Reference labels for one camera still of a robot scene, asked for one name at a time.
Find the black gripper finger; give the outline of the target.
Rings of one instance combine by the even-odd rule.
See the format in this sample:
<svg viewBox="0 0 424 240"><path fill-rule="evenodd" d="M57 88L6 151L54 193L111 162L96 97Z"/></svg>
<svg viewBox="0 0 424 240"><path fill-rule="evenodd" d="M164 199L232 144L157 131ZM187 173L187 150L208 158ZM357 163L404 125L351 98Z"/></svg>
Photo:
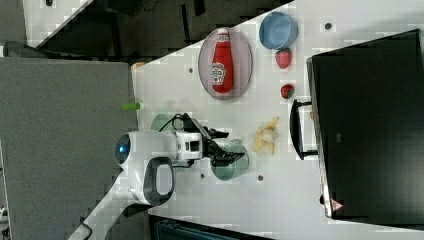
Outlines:
<svg viewBox="0 0 424 240"><path fill-rule="evenodd" d="M227 167L244 156L244 153L221 152L214 154L210 160L213 167Z"/></svg>
<svg viewBox="0 0 424 240"><path fill-rule="evenodd" d="M229 136L228 132L218 131L214 128L205 127L205 130L207 131L211 139L225 139Z"/></svg>

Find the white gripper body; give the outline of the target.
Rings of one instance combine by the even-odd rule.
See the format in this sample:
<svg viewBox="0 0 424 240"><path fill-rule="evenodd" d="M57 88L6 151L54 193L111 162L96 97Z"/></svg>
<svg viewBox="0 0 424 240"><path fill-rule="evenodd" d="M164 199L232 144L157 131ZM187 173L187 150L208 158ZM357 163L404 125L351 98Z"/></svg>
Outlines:
<svg viewBox="0 0 424 240"><path fill-rule="evenodd" d="M207 156L201 133L177 132L177 160L199 160Z"/></svg>

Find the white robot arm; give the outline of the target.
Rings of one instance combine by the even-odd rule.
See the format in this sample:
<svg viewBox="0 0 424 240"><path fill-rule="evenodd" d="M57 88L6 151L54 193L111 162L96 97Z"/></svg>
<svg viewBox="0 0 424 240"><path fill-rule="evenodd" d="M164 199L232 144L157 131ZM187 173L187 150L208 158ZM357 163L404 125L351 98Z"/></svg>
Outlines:
<svg viewBox="0 0 424 240"><path fill-rule="evenodd" d="M128 132L115 148L120 174L67 240L105 240L128 207L140 204L149 209L166 203L175 189L177 168L189 168L203 158L214 166L225 166L244 156L222 148L203 130Z"/></svg>

